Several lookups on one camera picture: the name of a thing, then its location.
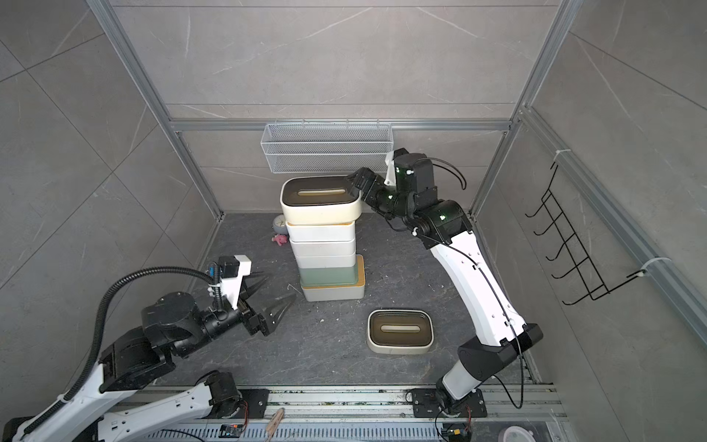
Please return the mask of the mint green tissue box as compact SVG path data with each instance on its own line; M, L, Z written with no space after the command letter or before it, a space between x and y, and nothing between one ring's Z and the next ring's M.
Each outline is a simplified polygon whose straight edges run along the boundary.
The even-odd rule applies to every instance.
M357 266L330 268L300 268L302 287L338 287L358 282Z

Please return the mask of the cream box dark lid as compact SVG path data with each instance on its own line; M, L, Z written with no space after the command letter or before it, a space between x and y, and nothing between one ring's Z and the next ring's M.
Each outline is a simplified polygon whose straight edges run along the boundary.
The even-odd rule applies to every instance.
M423 355L435 342L434 326L419 309L377 309L368 315L366 341L381 355Z
M281 189L280 203L293 226L343 225L363 212L360 193L349 193L344 175L292 178Z

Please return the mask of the bamboo lid box edge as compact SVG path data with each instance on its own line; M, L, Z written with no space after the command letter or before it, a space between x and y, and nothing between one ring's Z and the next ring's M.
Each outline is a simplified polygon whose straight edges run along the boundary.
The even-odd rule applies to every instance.
M335 225L293 225L285 223L294 242L347 242L355 239L355 221Z

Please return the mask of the white tissue box bamboo lid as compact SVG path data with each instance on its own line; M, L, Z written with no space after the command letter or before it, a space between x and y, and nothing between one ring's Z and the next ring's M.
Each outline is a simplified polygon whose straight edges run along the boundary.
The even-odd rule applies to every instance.
M296 257L348 256L356 253L356 241L291 241Z

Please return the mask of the large bamboo lid tissue box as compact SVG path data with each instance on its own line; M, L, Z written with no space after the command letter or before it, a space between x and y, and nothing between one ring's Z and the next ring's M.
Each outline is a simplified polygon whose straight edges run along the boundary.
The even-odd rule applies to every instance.
M338 287L302 287L309 302L358 300L364 297L366 289L365 261L357 254L358 282L355 285L339 285Z

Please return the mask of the white tissue box grey lid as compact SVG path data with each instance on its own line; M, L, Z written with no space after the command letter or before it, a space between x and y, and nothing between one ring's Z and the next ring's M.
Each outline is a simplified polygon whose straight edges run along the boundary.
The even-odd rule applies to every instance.
M296 256L300 269L350 268L357 262L356 254L337 256Z

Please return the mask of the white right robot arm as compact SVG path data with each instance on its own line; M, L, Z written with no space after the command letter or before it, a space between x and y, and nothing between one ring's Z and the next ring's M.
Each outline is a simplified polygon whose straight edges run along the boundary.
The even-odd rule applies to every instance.
M386 221L419 239L442 265L471 317L475 335L458 348L458 360L437 383L441 412L456 414L471 394L543 338L537 323L526 322L511 305L482 256L471 219L460 204L439 197L435 168L466 179L450 163L425 154L395 150L387 172L368 168L346 176L347 191Z

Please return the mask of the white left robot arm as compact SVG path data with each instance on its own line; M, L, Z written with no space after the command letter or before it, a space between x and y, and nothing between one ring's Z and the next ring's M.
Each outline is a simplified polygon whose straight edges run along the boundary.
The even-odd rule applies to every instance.
M172 292L142 311L142 326L103 346L108 309L126 285L154 274L181 274L207 283L211 308L202 311L187 292ZM5 441L132 441L190 419L229 418L249 413L247 403L228 372L212 371L188 390L123 412L112 409L176 368L175 360L202 349L230 329L243 325L249 334L273 333L295 295L278 298L261 313L248 298L267 281L243 284L241 277L217 264L206 272L159 266L128 274L103 296L97 312L86 365L72 387L41 414L13 418L4 428Z

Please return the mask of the small pink pig toy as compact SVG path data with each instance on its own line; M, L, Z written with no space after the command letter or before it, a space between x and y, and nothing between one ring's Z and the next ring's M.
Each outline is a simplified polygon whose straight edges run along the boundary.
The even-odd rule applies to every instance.
M272 242L276 243L278 246L283 246L288 243L288 237L284 234L276 234L272 238Z

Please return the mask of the small grey alarm clock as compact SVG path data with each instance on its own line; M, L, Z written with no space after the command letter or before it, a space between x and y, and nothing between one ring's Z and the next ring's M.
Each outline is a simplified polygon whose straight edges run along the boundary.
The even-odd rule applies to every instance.
M272 229L277 235L288 235L286 220L283 214L277 215L274 221L272 221Z

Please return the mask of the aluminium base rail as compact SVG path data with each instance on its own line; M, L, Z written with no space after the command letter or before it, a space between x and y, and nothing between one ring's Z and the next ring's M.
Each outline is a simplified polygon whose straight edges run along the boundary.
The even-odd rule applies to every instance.
M220 419L182 418L143 441L575 441L552 385L487 385L451 411L431 386L254 386Z

